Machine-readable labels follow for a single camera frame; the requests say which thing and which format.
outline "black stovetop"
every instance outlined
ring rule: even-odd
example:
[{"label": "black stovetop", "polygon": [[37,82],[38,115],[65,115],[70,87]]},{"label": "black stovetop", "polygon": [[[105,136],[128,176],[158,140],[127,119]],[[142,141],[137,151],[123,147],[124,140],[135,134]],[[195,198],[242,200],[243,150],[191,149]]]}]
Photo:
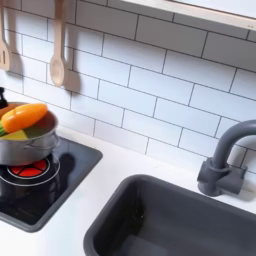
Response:
[{"label": "black stovetop", "polygon": [[100,151],[61,138],[44,160],[0,166],[0,220],[27,232],[40,230],[101,158]]}]

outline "gray sink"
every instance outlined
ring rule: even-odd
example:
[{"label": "gray sink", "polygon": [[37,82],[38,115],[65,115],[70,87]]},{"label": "gray sink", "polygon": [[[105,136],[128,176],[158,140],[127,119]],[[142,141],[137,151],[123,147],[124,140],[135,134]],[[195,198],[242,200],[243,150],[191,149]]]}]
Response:
[{"label": "gray sink", "polygon": [[124,180],[84,238],[87,256],[255,256],[256,216],[144,175]]}]

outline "toy vegetable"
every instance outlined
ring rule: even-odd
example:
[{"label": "toy vegetable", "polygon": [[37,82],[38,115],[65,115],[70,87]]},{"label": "toy vegetable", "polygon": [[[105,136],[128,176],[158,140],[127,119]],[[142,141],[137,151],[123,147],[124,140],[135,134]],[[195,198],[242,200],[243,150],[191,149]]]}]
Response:
[{"label": "toy vegetable", "polygon": [[1,118],[0,136],[28,128],[37,123],[47,113],[47,105],[26,104],[7,112]]}]

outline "wooden spatula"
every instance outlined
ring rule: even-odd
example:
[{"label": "wooden spatula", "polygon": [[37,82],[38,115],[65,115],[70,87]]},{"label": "wooden spatula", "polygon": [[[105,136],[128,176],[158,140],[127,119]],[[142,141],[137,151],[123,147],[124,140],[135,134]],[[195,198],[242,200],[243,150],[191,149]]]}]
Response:
[{"label": "wooden spatula", "polygon": [[67,78],[67,65],[64,58],[65,9],[65,0],[55,0],[54,55],[50,63],[50,72],[56,86],[63,85]]},{"label": "wooden spatula", "polygon": [[10,53],[4,36],[4,5],[3,0],[0,0],[0,68],[6,71],[11,67]]}]

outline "faucet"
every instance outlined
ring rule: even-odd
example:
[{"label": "faucet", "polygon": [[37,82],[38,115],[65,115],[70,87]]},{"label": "faucet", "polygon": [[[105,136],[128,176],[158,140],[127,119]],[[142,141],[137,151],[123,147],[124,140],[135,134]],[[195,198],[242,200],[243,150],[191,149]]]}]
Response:
[{"label": "faucet", "polygon": [[227,160],[234,144],[250,135],[256,135],[256,120],[236,124],[222,135],[213,157],[203,162],[197,178],[198,189],[203,194],[216,197],[223,192],[240,193],[247,168],[234,170]]}]

